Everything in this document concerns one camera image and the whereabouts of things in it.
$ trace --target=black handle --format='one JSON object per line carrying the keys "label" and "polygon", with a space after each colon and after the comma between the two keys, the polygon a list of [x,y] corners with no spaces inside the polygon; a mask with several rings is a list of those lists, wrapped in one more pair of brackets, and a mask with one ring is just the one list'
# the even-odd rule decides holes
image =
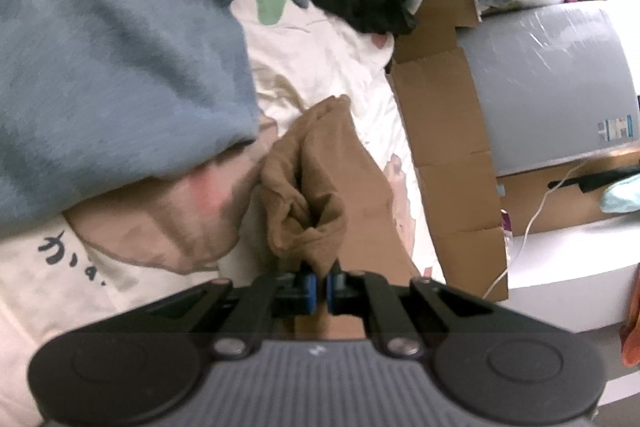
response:
{"label": "black handle", "polygon": [[[595,174],[585,174],[584,176],[569,178],[562,184],[561,188],[568,187],[570,185],[578,185],[578,187],[580,187],[580,191],[583,194],[586,194],[587,192],[593,192],[594,190],[598,190],[606,185],[625,180],[635,174],[640,174],[640,165],[618,167],[616,169],[611,169],[610,171],[596,172]],[[546,187],[555,188],[559,184],[559,181],[553,181],[549,182]]]}

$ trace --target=black printed character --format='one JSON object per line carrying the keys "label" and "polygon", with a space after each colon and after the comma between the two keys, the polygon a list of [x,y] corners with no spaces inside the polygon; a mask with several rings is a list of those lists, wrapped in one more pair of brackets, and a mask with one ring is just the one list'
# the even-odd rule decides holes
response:
{"label": "black printed character", "polygon": [[92,281],[95,279],[95,275],[98,273],[98,269],[95,266],[90,266],[86,270],[84,270],[84,274],[89,277],[89,280]]}
{"label": "black printed character", "polygon": [[58,237],[45,237],[44,241],[46,241],[46,244],[38,247],[39,252],[44,252],[51,250],[53,247],[58,247],[58,251],[55,254],[46,258],[47,264],[57,264],[62,261],[62,258],[65,256],[65,245],[60,241],[63,233],[65,233],[64,230],[58,234]]}

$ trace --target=metal screw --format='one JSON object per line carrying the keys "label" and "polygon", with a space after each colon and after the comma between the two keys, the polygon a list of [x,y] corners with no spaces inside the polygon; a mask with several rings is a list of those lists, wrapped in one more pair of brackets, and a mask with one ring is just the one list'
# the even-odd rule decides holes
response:
{"label": "metal screw", "polygon": [[394,355],[399,355],[400,357],[410,357],[420,351],[420,344],[417,341],[412,341],[404,337],[391,339],[389,343],[386,344],[386,347]]}
{"label": "metal screw", "polygon": [[213,349],[219,355],[232,357],[242,355],[246,349],[246,344],[240,339],[224,338],[218,339],[213,345]]}

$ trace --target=pile of clothes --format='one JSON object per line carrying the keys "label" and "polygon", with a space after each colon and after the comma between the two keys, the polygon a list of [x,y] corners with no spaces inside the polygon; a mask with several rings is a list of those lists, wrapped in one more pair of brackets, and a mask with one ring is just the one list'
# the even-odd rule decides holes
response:
{"label": "pile of clothes", "polygon": [[[0,237],[149,179],[182,190],[196,166],[254,142],[231,1],[0,0]],[[406,0],[313,1],[362,32],[415,26]],[[233,187],[255,178],[239,172]]]}

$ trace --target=beige cloth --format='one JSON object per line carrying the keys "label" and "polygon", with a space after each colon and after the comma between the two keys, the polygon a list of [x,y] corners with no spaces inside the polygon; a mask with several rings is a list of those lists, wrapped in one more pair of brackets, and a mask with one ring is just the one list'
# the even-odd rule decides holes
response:
{"label": "beige cloth", "polygon": [[640,269],[631,291],[626,322],[620,328],[622,363],[634,367],[640,363]]}
{"label": "beige cloth", "polygon": [[[339,260],[344,270],[380,273],[396,285],[418,275],[394,224],[391,187],[358,140],[347,96],[295,121],[261,178],[268,243],[287,269],[306,261],[324,277]],[[352,338],[363,330],[353,317],[322,311],[297,320],[296,334]]]}
{"label": "beige cloth", "polygon": [[65,217],[83,241],[125,263],[176,273],[215,267],[238,242],[262,160],[278,137],[273,120],[260,124],[255,142],[178,180],[148,178],[83,201]]}

